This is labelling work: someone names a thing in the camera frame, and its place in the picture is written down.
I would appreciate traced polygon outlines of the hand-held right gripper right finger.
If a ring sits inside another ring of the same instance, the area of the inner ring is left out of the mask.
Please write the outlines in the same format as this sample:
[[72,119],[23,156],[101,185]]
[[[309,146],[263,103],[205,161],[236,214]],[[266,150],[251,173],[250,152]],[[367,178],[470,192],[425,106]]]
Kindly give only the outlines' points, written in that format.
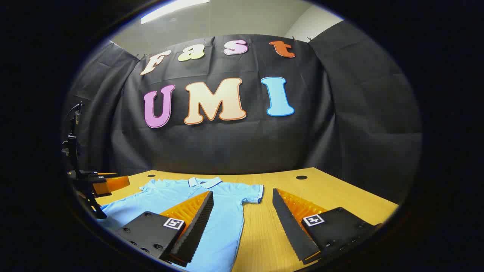
[[342,207],[331,210],[274,188],[272,203],[299,261],[309,264],[333,258],[370,236],[370,224]]

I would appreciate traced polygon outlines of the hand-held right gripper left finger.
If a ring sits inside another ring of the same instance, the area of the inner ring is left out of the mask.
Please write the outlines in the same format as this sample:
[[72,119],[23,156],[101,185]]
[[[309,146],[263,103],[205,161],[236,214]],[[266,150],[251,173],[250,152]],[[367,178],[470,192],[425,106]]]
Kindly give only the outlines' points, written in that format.
[[213,193],[209,190],[165,212],[142,212],[115,234],[153,258],[186,267],[197,251],[212,209]]

